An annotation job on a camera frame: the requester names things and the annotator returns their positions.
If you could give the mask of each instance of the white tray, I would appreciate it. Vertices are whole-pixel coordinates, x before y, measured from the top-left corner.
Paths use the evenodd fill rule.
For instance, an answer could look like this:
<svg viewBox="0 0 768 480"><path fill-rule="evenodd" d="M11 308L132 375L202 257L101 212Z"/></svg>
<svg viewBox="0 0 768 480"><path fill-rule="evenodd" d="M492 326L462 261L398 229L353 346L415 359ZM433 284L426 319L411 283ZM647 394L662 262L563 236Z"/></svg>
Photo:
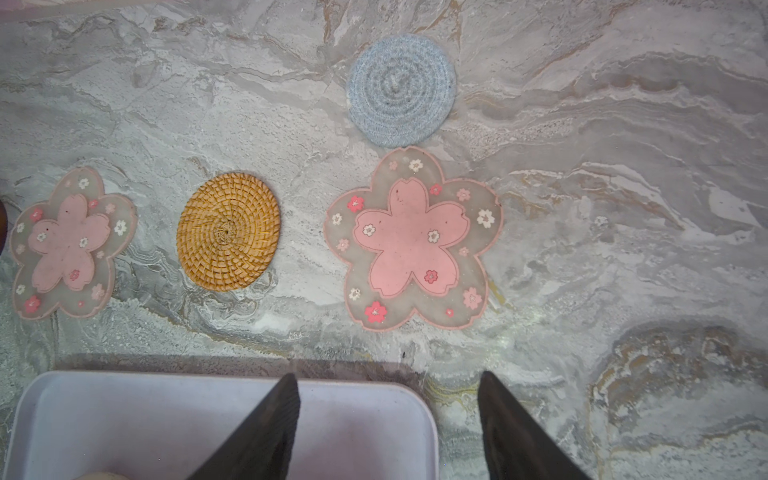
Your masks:
<svg viewBox="0 0 768 480"><path fill-rule="evenodd" d="M276 379L49 372L26 390L5 480L72 480L113 472L184 480ZM436 480L435 420L390 383L300 380L289 479Z"/></svg>

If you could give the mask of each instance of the grey marble surface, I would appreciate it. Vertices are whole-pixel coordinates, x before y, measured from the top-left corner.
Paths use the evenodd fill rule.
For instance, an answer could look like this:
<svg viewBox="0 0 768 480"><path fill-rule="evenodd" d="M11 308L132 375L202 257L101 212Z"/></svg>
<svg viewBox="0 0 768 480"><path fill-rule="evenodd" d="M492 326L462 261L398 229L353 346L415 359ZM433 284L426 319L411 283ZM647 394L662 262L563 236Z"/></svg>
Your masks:
<svg viewBox="0 0 768 480"><path fill-rule="evenodd" d="M487 478L492 369L594 478L768 476L765 2L225 0L0 28L0 194L14 220L75 166L139 225L91 319L23 323L0 257L0 450L22 389L89 368L392 380L439 425L441 478ZM325 209L383 149L346 116L355 57L416 32L458 98L421 144L487 182L506 224L468 329L363 331ZM187 198L244 170L283 232L251 287L209 293L175 251Z"/></svg>

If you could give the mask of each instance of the blue knitted coaster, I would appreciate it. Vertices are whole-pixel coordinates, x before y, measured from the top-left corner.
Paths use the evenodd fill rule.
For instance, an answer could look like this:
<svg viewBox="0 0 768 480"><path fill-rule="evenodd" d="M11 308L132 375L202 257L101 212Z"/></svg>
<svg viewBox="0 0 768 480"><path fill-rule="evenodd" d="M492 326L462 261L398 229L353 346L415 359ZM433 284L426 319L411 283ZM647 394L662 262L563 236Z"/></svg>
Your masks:
<svg viewBox="0 0 768 480"><path fill-rule="evenodd" d="M357 59L346 83L349 118L374 144L406 147L448 117L456 73L445 52L421 35L384 38Z"/></svg>

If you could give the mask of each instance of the flower-shaped coaster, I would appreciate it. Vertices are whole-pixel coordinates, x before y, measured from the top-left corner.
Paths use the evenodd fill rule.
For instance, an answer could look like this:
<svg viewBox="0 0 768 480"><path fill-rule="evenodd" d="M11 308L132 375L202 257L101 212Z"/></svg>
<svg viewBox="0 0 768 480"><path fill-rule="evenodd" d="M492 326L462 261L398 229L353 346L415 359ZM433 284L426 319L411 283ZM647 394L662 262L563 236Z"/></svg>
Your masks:
<svg viewBox="0 0 768 480"><path fill-rule="evenodd" d="M41 319L61 307L70 316L95 315L112 296L112 259L131 242L136 221L130 200L104 195L95 170L66 174L50 200L24 210L11 232L22 266L12 292L18 314Z"/></svg>
<svg viewBox="0 0 768 480"><path fill-rule="evenodd" d="M479 255L502 227L496 194L474 180L443 177L416 148L387 154L371 187L328 210L326 241L349 264L344 299L366 329L385 331L418 313L446 329L469 326L488 301Z"/></svg>

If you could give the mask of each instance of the woven rattan coaster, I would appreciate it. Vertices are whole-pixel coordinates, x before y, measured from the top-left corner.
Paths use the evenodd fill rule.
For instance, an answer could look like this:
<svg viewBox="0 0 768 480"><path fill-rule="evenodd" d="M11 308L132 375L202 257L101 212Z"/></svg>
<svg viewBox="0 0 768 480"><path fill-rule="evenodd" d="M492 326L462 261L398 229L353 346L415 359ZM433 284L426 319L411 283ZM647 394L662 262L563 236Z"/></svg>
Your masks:
<svg viewBox="0 0 768 480"><path fill-rule="evenodd" d="M269 188L248 174L206 182L187 202L176 232L181 266L218 292L250 285L272 261L280 209Z"/></svg>

